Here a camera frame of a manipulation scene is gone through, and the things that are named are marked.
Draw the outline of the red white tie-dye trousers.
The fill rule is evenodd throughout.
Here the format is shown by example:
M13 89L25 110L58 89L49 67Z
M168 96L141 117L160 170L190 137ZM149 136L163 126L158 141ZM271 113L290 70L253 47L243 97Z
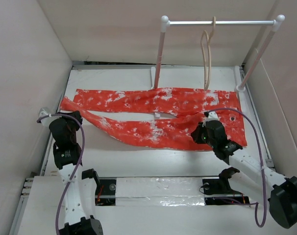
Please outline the red white tie-dye trousers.
M192 88L159 88L147 91L76 90L73 99L63 98L63 111L79 111L81 116L111 137L138 147L185 151L209 151L197 144L191 133L205 120L204 113L217 109L226 135L246 146L245 126L235 92ZM106 113L164 113L171 118L121 121L99 115Z

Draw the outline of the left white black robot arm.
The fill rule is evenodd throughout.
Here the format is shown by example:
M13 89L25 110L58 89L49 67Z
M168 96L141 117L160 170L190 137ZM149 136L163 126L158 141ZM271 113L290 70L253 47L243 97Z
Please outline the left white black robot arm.
M64 190L57 206L55 230L58 235L101 235L101 222L94 217L96 193L101 189L97 172L83 170L76 133L82 129L79 111L57 113L49 124L55 140L53 156Z

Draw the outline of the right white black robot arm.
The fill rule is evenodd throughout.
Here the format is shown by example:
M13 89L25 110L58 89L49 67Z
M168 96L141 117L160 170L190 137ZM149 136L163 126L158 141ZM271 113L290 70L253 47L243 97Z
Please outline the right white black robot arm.
M197 144L210 146L216 157L230 166L219 175L222 192L244 193L262 204L285 229L297 223L297 177L288 178L251 157L241 145L227 138L218 120L200 122L191 137Z

